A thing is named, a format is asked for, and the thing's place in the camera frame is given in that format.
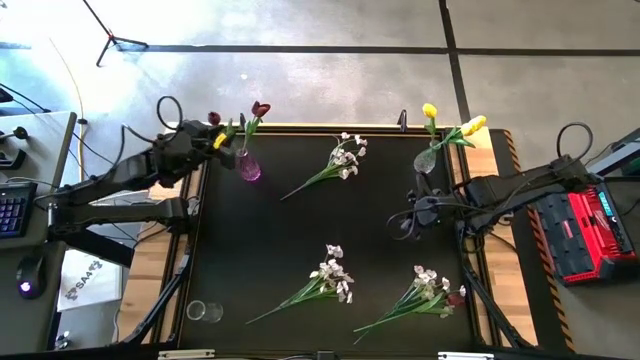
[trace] hazard stripe tape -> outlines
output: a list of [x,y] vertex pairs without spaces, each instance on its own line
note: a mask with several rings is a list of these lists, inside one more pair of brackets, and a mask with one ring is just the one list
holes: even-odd
[[[516,152],[516,147],[513,143],[513,137],[511,136],[511,132],[508,130],[504,130],[504,135],[507,138],[507,144],[509,147],[509,152],[511,152],[511,159],[513,160],[513,165],[516,171],[520,172],[520,161],[518,160],[518,154]],[[567,323],[567,318],[565,316],[564,308],[562,307],[562,302],[560,301],[560,294],[558,293],[558,286],[556,283],[556,279],[553,277],[553,268],[551,266],[551,262],[549,261],[549,255],[547,254],[547,247],[544,241],[544,233],[542,231],[542,226],[540,226],[540,222],[538,221],[538,217],[536,216],[535,211],[528,207],[527,213],[529,215],[529,220],[531,221],[531,226],[533,227],[533,235],[536,239],[536,245],[538,247],[538,252],[540,253],[540,260],[542,260],[542,266],[544,267],[544,271],[547,273],[547,282],[549,283],[549,289],[551,290],[551,297],[553,300],[553,304],[556,308],[556,312],[558,314],[558,320],[560,320],[560,327],[562,333],[564,334],[565,343],[567,344],[567,348],[572,352],[575,352],[575,345],[573,344],[573,338],[571,337],[571,331],[569,330],[569,324]]]

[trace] small glass cup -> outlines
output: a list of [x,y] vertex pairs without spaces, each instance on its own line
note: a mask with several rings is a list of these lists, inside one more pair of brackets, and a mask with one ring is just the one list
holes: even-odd
[[260,177],[260,165],[249,154],[247,149],[238,149],[236,151],[236,169],[240,172],[240,176],[246,181],[255,181]]
[[202,321],[208,323],[217,323],[222,319],[224,310],[222,305],[218,303],[203,303],[200,300],[194,300],[187,305],[187,318],[193,321]]

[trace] red device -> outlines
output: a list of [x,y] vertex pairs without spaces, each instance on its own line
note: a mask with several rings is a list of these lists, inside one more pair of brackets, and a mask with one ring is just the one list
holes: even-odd
[[604,184],[536,203],[556,277],[565,285],[610,279],[637,256]]

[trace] concrete floor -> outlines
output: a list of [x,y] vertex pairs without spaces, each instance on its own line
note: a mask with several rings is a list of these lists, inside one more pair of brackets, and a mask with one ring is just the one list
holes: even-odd
[[[87,142],[111,157],[121,123],[148,136],[162,130],[155,117],[162,95],[176,96],[190,119],[205,119],[212,110],[237,117],[259,99],[273,105],[272,122],[393,123],[406,108],[409,122],[419,124],[425,101],[438,106],[442,124],[461,121],[446,55],[110,50],[96,68],[105,35],[80,1],[5,3],[0,42],[32,48],[0,50],[0,81],[45,107],[80,113],[50,37],[78,83],[90,122]],[[157,45],[446,46],[437,0],[91,3],[116,35]],[[448,7],[458,47],[640,49],[640,3],[633,0],[448,0]],[[639,124],[638,57],[461,56],[460,62],[471,114],[509,129],[525,168],[555,157],[555,135],[567,122],[593,128],[589,155]],[[563,148],[577,154],[584,140],[578,130],[568,131]],[[129,138],[125,154],[143,147]],[[86,157],[90,173],[107,169]],[[579,352],[640,357],[638,284],[562,293]],[[116,308],[67,313],[61,329],[71,330],[78,346],[106,344]]]

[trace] glass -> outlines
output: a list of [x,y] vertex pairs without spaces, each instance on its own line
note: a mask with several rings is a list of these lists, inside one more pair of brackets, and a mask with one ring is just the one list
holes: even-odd
[[236,151],[236,170],[246,181],[255,181],[260,177],[260,165],[246,149]]
[[205,304],[200,300],[194,300],[187,305],[186,313],[189,320],[217,323],[222,319],[224,310],[218,303]]
[[413,160],[413,168],[423,174],[429,174],[436,167],[436,154],[438,150],[434,150],[431,147],[438,144],[438,141],[432,139],[429,142],[429,147],[423,150],[416,158]]

